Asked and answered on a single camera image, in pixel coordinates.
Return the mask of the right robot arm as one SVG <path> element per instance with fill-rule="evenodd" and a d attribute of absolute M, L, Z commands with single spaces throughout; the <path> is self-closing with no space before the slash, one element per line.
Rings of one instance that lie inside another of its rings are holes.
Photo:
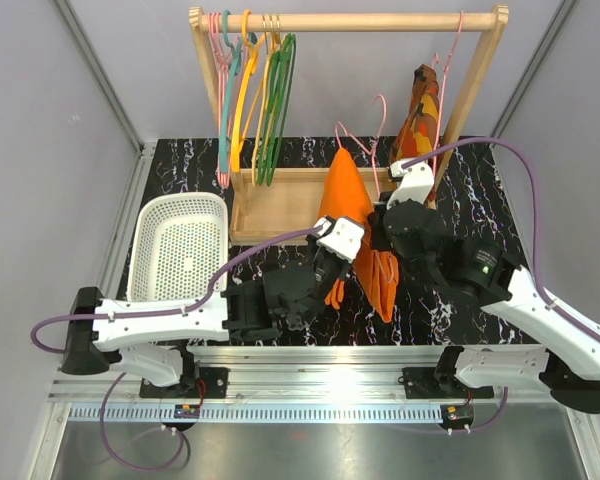
<path fill-rule="evenodd" d="M 513 353 L 447 347 L 433 374 L 440 393 L 536 389 L 573 410 L 600 414 L 598 324 L 550 304 L 532 273 L 498 244 L 453 235 L 437 211 L 414 200 L 378 205 L 368 220 L 373 248 L 395 255 L 414 281 L 505 320 L 539 344 Z"/>

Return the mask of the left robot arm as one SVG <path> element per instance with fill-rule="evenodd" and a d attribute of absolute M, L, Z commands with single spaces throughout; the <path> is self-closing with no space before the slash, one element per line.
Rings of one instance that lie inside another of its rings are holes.
<path fill-rule="evenodd" d="M 164 350 L 160 343 L 271 340 L 279 336 L 281 323 L 302 330 L 324 310 L 327 296 L 352 267 L 361 242 L 343 233 L 305 234 L 307 259 L 216 291 L 216 284 L 233 267 L 275 242 L 252 246 L 222 265 L 199 299 L 126 304 L 103 298 L 97 289 L 81 289 L 67 319 L 62 372 L 83 376 L 117 370 L 164 387 L 175 397 L 189 395 L 197 383 L 190 355 L 184 348 Z"/>

